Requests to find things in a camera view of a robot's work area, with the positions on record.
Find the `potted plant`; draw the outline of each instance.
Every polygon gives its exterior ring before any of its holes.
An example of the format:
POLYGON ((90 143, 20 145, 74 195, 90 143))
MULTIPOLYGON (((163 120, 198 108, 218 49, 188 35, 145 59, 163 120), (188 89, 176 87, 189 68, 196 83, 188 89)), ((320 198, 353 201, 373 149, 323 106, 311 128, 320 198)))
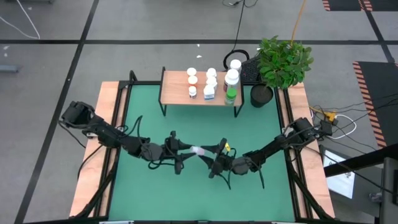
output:
POLYGON ((287 89, 304 80, 305 72, 311 70, 313 62, 311 48, 301 43, 282 41, 277 36, 263 39, 258 50, 258 69, 260 83, 251 89, 251 104, 257 108, 270 102, 272 88, 287 89))

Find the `white container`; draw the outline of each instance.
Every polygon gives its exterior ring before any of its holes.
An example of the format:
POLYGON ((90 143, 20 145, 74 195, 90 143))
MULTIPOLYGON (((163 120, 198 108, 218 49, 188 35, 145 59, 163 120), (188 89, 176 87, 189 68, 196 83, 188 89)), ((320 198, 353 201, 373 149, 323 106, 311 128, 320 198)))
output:
POLYGON ((242 63, 241 63, 240 60, 234 59, 234 60, 232 60, 231 63, 229 64, 229 68, 230 68, 230 69, 235 69, 235 70, 237 70, 239 73, 241 73, 242 63))
POLYGON ((189 97, 195 99, 197 97, 197 88, 194 86, 189 87, 189 97))
POLYGON ((206 77, 217 77, 217 72, 214 68, 209 68, 206 72, 206 77))
POLYGON ((226 92, 229 88, 237 89, 239 82, 239 72, 235 69, 229 69, 225 75, 224 91, 226 92))
POLYGON ((196 77, 196 76, 190 76, 190 77, 188 77, 188 83, 189 83, 189 85, 191 85, 191 86, 196 86, 196 84, 198 83, 198 77, 196 77))
POLYGON ((188 74, 189 76, 196 75, 196 74, 197 74, 197 70, 196 70, 195 68, 188 68, 187 74, 188 74))
POLYGON ((217 79, 215 77, 208 77, 206 81, 206 85, 212 86, 214 91, 217 90, 217 79))
POLYGON ((214 100, 214 88, 212 86, 206 85, 203 89, 203 95, 205 96, 205 100, 214 100))

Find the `green leaves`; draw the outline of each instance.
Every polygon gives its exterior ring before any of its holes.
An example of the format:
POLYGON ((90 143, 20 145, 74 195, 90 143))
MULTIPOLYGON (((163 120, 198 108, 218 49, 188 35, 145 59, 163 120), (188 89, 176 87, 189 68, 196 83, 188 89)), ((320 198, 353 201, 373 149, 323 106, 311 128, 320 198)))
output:
POLYGON ((277 36, 263 39, 258 50, 262 81, 269 87, 282 89, 303 82, 305 72, 311 70, 309 65, 314 61, 311 51, 300 43, 279 42, 277 36))

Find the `wooden tabletop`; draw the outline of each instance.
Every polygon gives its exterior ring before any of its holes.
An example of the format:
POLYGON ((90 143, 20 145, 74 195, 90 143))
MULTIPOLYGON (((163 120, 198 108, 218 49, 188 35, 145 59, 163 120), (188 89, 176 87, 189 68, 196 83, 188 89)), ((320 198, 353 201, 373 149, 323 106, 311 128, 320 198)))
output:
MULTIPOLYGON (((101 91, 98 96, 98 102, 96 105, 96 114, 103 117, 106 122, 111 122, 112 114, 114 109, 114 104, 116 101, 116 93, 118 91, 118 82, 103 82, 101 86, 101 91)), ((284 116, 284 124, 287 125, 289 120, 287 119, 287 110, 284 103, 283 92, 279 92, 280 103, 282 106, 282 114, 284 116)), ((305 93, 304 85, 299 83, 296 86, 289 88, 290 104, 292 106, 292 112, 294 119, 306 117, 311 121, 310 110, 308 108, 307 95, 305 93)), ((122 100, 120 103, 119 114, 117 125, 121 125, 121 115, 124 109, 124 100, 126 99, 126 90, 122 92, 122 100)), ((85 156, 86 158, 99 146, 98 140, 96 138, 89 139, 86 145, 85 156)), ((319 150, 317 142, 312 142, 308 145, 310 148, 319 150)), ((100 181, 102 166, 104 162, 105 149, 97 152, 97 155, 90 159, 86 166, 81 170, 80 178, 77 183, 75 197, 73 199, 72 207, 70 210, 70 215, 76 215, 79 213, 84 206, 90 201, 91 197, 98 188, 100 181)), ((326 183, 325 173, 323 171, 323 164, 321 157, 316 152, 311 150, 303 150, 301 152, 303 168, 305 173, 305 178, 307 181, 307 187, 317 202, 322 206, 322 208, 334 217, 333 206, 330 200, 330 194, 328 186, 326 183)), ((109 167, 112 166, 113 157, 109 163, 109 167)), ((301 217, 306 217, 303 196, 299 189, 297 188, 297 197, 300 206, 301 217)), ((104 193, 102 200, 100 215, 106 214, 106 207, 108 202, 109 188, 104 193)))
MULTIPOLYGON (((226 72, 217 72, 217 90, 214 100, 205 100, 203 89, 206 86, 206 72, 197 72, 198 83, 197 97, 189 97, 188 75, 185 71, 165 71, 162 83, 162 95, 160 102, 163 105, 208 105, 208 106, 227 106, 225 105, 224 77, 226 72)), ((234 106, 242 105, 241 84, 238 83, 234 106)))

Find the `yellow object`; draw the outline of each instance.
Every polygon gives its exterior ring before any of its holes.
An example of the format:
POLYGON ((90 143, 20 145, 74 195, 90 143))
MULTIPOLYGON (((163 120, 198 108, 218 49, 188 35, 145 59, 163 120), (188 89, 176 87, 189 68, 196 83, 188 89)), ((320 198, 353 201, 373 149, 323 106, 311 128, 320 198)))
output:
POLYGON ((229 146, 228 142, 225 143, 225 148, 226 148, 227 152, 229 152, 231 150, 231 147, 229 146))
POLYGON ((325 115, 325 117, 327 117, 330 122, 333 122, 335 120, 336 111, 333 111, 333 112, 331 112, 331 111, 320 111, 320 110, 317 110, 317 109, 313 108, 312 106, 310 106, 310 108, 311 108, 311 110, 313 110, 315 112, 318 112, 318 113, 321 113, 321 114, 325 115))
POLYGON ((296 24, 294 25, 294 29, 293 29, 293 34, 292 34, 292 40, 290 41, 290 45, 293 46, 293 40, 294 40, 294 35, 296 33, 296 29, 297 29, 297 24, 299 24, 299 20, 301 18, 301 15, 303 14, 303 10, 304 10, 304 6, 305 3, 307 2, 307 0, 304 0, 303 4, 301 5, 301 9, 300 12, 298 13, 298 18, 296 20, 296 24))

